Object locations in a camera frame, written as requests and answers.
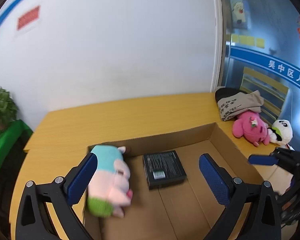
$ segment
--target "yellow table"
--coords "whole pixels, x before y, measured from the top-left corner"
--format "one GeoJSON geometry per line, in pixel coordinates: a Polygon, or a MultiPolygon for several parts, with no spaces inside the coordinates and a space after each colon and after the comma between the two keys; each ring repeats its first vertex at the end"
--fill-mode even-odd
{"type": "MultiPolygon", "coordinates": [[[[15,239],[15,224],[19,202],[27,181],[36,184],[51,182],[65,176],[77,166],[87,153],[87,146],[175,132],[217,122],[241,152],[268,155],[275,145],[258,148],[244,138],[232,135],[233,121],[222,122],[213,93],[169,95],[136,98],[79,106],[48,113],[28,141],[27,157],[20,170],[10,208],[11,236],[15,239]]],[[[290,174],[276,166],[257,166],[264,179],[270,180],[275,190],[289,186],[290,174]]],[[[52,206],[51,218],[61,239],[67,240],[52,206]]],[[[84,197],[74,211],[83,220],[84,197]]]]}

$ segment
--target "red sticker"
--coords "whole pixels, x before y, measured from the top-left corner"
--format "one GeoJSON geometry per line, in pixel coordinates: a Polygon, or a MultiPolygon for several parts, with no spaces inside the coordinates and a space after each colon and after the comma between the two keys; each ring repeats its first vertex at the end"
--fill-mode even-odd
{"type": "Polygon", "coordinates": [[[25,25],[38,19],[39,18],[39,10],[40,10],[40,6],[37,6],[36,8],[32,9],[31,11],[26,12],[23,16],[21,16],[18,19],[17,30],[20,30],[25,25]]]}

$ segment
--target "panda plush toy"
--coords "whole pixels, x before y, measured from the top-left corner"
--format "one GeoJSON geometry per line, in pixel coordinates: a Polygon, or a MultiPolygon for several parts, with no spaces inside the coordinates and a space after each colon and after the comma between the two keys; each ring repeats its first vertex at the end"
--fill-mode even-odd
{"type": "Polygon", "coordinates": [[[292,127],[288,120],[277,120],[268,128],[270,142],[285,146],[292,137],[292,127]]]}

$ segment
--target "green tablecloth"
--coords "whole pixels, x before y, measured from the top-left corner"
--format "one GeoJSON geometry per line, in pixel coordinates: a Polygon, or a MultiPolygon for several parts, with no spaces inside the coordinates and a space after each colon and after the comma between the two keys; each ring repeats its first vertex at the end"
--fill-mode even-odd
{"type": "Polygon", "coordinates": [[[0,168],[12,146],[23,132],[26,132],[28,136],[32,134],[32,130],[23,121],[17,120],[12,122],[10,127],[0,134],[0,168]]]}

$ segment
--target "silver screw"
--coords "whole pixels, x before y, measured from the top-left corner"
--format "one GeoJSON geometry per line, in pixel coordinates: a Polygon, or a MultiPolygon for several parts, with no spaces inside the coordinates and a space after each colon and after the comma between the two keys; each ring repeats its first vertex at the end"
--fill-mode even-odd
{"type": "Polygon", "coordinates": [[[63,178],[62,177],[57,177],[54,181],[59,184],[63,181],[63,178]]]}
{"type": "Polygon", "coordinates": [[[33,185],[33,181],[28,181],[26,184],[27,187],[31,187],[32,185],[33,185]]]}
{"type": "Polygon", "coordinates": [[[265,181],[264,183],[263,183],[266,187],[271,187],[271,183],[269,182],[269,181],[265,181]]]}
{"type": "Polygon", "coordinates": [[[242,179],[240,179],[238,177],[234,178],[233,181],[234,181],[235,184],[241,184],[242,183],[242,179]]]}

